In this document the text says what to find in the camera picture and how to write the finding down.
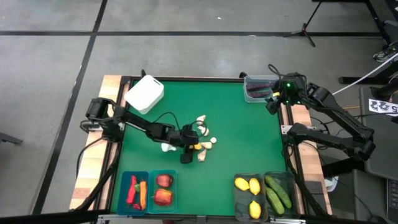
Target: green cucumber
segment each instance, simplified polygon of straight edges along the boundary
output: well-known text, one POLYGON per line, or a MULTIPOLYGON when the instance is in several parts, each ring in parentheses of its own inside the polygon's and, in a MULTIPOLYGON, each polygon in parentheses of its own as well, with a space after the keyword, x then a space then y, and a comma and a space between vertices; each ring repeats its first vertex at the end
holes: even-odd
POLYGON ((278 215, 282 215, 283 213, 285 213, 284 206, 282 205, 282 202, 280 202, 279 197, 278 197, 278 195, 276 195, 274 190, 272 190, 269 187, 266 187, 266 195, 267 195, 268 201, 272 205, 272 208, 274 208, 275 212, 278 215))
POLYGON ((269 187, 272 188, 278 195, 285 207, 292 208, 292 202, 290 201, 289 196, 287 195, 286 191, 274 180, 274 178, 267 175, 265 180, 269 187))

